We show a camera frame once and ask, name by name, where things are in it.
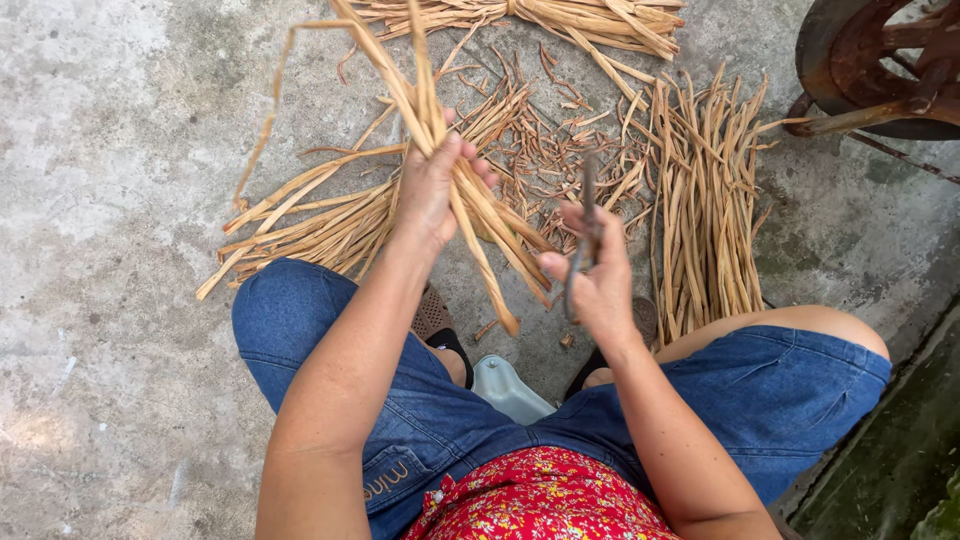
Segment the left hand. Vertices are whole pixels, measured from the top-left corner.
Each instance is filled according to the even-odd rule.
[[[444,118],[453,121],[453,109],[444,109]],[[477,158],[476,146],[463,141],[456,132],[450,132],[444,143],[428,160],[420,148],[410,145],[396,208],[396,236],[411,237],[422,242],[436,255],[457,232],[457,220],[450,209],[450,183],[453,164],[466,158],[473,171],[487,187],[493,187],[497,176],[490,172],[490,164]]]

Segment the blue jeans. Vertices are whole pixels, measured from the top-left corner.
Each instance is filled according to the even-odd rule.
[[[289,258],[240,287],[233,332],[274,412],[356,288],[331,270]],[[764,503],[876,405],[890,374],[890,362],[859,345],[770,326],[733,331],[661,367]],[[357,489],[364,489],[373,538],[396,538],[407,529],[420,515],[423,491],[437,489],[445,474],[460,479],[495,457],[539,445],[603,461],[654,495],[612,384],[578,392],[524,427],[454,384],[408,334],[363,450],[364,485]]]

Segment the rusty wheel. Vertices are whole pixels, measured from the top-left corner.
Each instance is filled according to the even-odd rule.
[[[940,17],[956,10],[960,0],[952,0],[919,20],[888,24],[909,3],[910,0],[813,3],[797,38],[797,74],[817,107],[835,116],[916,95],[920,85],[918,70],[900,50],[925,49],[933,30],[940,25]],[[895,68],[899,73],[892,71],[885,61],[891,66],[895,62],[902,69]],[[940,86],[938,95],[960,98],[960,84],[955,76]],[[926,118],[894,120],[863,131],[915,140],[960,139],[960,126]]]

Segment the plastic stool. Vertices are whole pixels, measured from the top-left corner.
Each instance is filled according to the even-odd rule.
[[[522,426],[557,411],[516,375],[514,366],[497,355],[486,355],[473,366],[473,392]]]

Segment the person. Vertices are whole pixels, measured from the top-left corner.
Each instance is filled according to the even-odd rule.
[[[464,388],[459,345],[410,333],[456,231],[460,157],[492,185],[455,133],[429,160],[411,148],[395,229],[359,286],[280,258],[240,287],[237,346],[276,412],[256,538],[780,538],[764,505],[874,407],[891,367],[879,336],[827,307],[786,307],[652,355],[622,223],[601,210],[597,264],[566,294],[609,367],[518,425]],[[562,214],[578,231],[579,207]],[[538,261],[557,280],[569,271],[556,253]]]

